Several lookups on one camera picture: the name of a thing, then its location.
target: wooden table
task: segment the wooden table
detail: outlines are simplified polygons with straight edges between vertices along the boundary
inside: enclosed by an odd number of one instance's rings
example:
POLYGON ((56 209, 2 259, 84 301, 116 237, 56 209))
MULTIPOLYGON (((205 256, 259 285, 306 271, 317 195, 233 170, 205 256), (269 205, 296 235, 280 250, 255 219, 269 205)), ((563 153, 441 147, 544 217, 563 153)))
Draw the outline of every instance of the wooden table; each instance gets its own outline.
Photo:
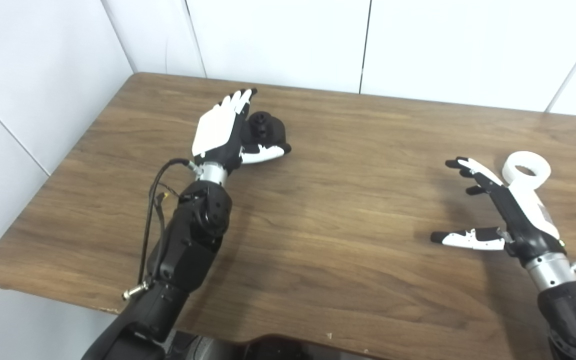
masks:
MULTIPOLYGON (((204 112, 249 86, 133 75, 0 240, 0 287, 118 313, 136 280, 154 174, 191 155, 204 112)), ((283 120, 293 151, 230 176, 230 230, 179 330, 231 342, 281 335, 393 360, 549 358, 537 290, 518 261, 429 236, 503 224, 446 159, 499 170, 528 150, 552 166, 537 192, 576 259, 575 116, 258 89, 251 111, 283 120)), ((192 179, 180 168, 164 182, 182 190, 192 179)))

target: white plastic part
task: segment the white plastic part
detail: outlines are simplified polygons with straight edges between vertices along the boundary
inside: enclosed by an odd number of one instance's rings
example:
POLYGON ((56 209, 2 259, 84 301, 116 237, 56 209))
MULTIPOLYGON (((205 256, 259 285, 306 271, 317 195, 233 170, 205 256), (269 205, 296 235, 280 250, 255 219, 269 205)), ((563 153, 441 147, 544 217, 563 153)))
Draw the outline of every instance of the white plastic part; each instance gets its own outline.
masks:
POLYGON ((255 164, 283 157, 283 155, 284 150, 279 146, 263 147, 262 145, 259 145, 259 153, 243 152, 241 154, 241 159, 242 164, 255 164))
POLYGON ((476 230, 466 231, 466 235, 461 235, 456 232, 451 232, 441 240, 441 244, 445 246, 454 246, 457 248, 466 248, 473 250, 504 250, 506 244, 502 238, 493 239, 488 241, 479 241, 475 235, 476 230))
POLYGON ((557 230, 551 219, 551 215, 546 210, 544 203, 539 199, 535 190, 523 181, 514 181, 508 190, 514 196, 522 212, 528 218, 528 221, 537 229, 548 233, 555 239, 560 238, 560 232, 557 230))
POLYGON ((523 187, 538 189, 551 176, 551 165, 538 153, 530 151, 513 152, 505 160, 501 171, 503 179, 510 185, 521 182, 523 187), (519 171, 518 166, 525 167, 534 175, 519 171))
POLYGON ((199 118, 197 132, 192 142, 192 155, 219 148, 228 142, 233 132, 235 111, 229 107, 216 106, 199 118))
POLYGON ((221 104, 215 105, 199 118, 197 132, 192 142, 194 157, 219 148, 228 142, 233 133, 235 116, 242 112, 244 105, 250 102, 251 96, 251 89, 247 89, 243 94, 241 91, 236 91, 232 97, 227 95, 221 104))
POLYGON ((504 184, 503 181, 500 178, 498 178, 498 176, 496 176, 493 171, 491 171, 486 166, 480 164, 475 159, 470 159, 470 158, 468 158, 467 160, 461 160, 460 159, 460 160, 457 160, 457 162, 459 164, 461 164, 462 166, 465 166, 465 167, 469 168, 470 170, 474 171, 474 173, 484 174, 487 178, 489 178, 493 182, 496 182, 496 184, 498 184, 498 185, 504 184))

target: robotic hand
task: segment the robotic hand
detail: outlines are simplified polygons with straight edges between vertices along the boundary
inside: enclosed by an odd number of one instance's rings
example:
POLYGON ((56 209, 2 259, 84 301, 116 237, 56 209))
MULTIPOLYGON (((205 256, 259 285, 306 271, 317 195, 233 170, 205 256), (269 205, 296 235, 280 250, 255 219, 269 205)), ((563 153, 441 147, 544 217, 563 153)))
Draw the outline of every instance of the robotic hand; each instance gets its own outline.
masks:
POLYGON ((433 232, 430 241, 476 250, 505 250, 518 258, 537 286, 537 306, 550 326, 548 342, 555 360, 576 360, 576 262, 570 264, 564 243, 534 189, 519 181, 505 186, 490 169, 466 157, 446 161, 464 178, 473 196, 489 194, 506 223, 499 227, 433 232))
POLYGON ((192 143, 193 163, 172 159, 155 177, 148 194, 142 264, 136 287, 126 290, 129 301, 83 356, 83 360, 162 360, 164 342, 191 292, 199 289, 217 256, 229 226, 232 201, 224 186, 241 164, 265 162, 290 152, 283 123, 268 112, 246 120, 256 89, 226 96, 199 119, 192 143), (174 164, 190 168, 196 180, 178 195, 178 204, 164 228, 161 197, 155 196, 160 178, 174 164), (161 237, 144 260, 153 213, 161 237))

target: wire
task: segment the wire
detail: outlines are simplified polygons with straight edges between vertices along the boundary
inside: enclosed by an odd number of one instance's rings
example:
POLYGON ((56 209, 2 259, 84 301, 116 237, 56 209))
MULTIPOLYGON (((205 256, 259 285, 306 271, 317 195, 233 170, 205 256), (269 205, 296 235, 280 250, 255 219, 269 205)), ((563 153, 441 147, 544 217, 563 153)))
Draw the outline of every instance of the wire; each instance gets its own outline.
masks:
POLYGON ((169 237, 165 236, 166 219, 164 219, 164 210, 162 208, 162 201, 165 198, 166 198, 165 194, 159 194, 156 198, 155 203, 155 212, 157 213, 157 218, 159 219, 159 248, 157 251, 157 259, 155 261, 155 266, 152 269, 152 278, 154 280, 160 278, 160 266, 162 266, 164 251, 168 249, 169 237))
POLYGON ((157 186, 160 184, 160 179, 162 178, 162 175, 166 172, 166 170, 168 170, 169 167, 173 166, 174 164, 182 164, 183 166, 189 166, 190 164, 190 160, 188 159, 183 159, 183 158, 174 158, 174 159, 170 159, 168 160, 168 162, 166 162, 164 164, 164 166, 162 166, 157 175, 155 176, 154 181, 152 182, 152 185, 150 186, 150 191, 148 192, 148 207, 146 210, 146 226, 144 227, 143 230, 143 243, 141 245, 141 262, 139 264, 139 276, 137 277, 137 284, 141 284, 144 281, 144 267, 146 266, 146 251, 148 250, 148 236, 151 232, 151 222, 153 219, 153 206, 154 206, 154 202, 155 202, 155 191, 157 189, 157 186))
POLYGON ((176 197, 178 197, 178 198, 181 197, 181 195, 180 195, 178 192, 176 192, 175 189, 173 189, 172 187, 164 184, 163 182, 160 182, 160 183, 159 183, 159 186, 166 188, 166 190, 169 191, 170 194, 173 194, 174 196, 176 196, 176 197))

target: white ring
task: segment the white ring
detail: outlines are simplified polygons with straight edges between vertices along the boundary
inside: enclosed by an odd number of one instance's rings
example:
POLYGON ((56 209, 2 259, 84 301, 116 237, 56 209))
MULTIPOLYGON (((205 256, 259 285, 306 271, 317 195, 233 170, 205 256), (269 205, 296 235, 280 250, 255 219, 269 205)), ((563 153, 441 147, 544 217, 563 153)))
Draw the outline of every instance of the white ring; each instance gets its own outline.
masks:
POLYGON ((519 182, 521 185, 535 190, 546 182, 551 171, 551 165, 541 155, 530 151, 517 151, 511 153, 505 160, 501 173, 507 183, 519 182), (525 167, 534 175, 519 171, 518 166, 525 167))

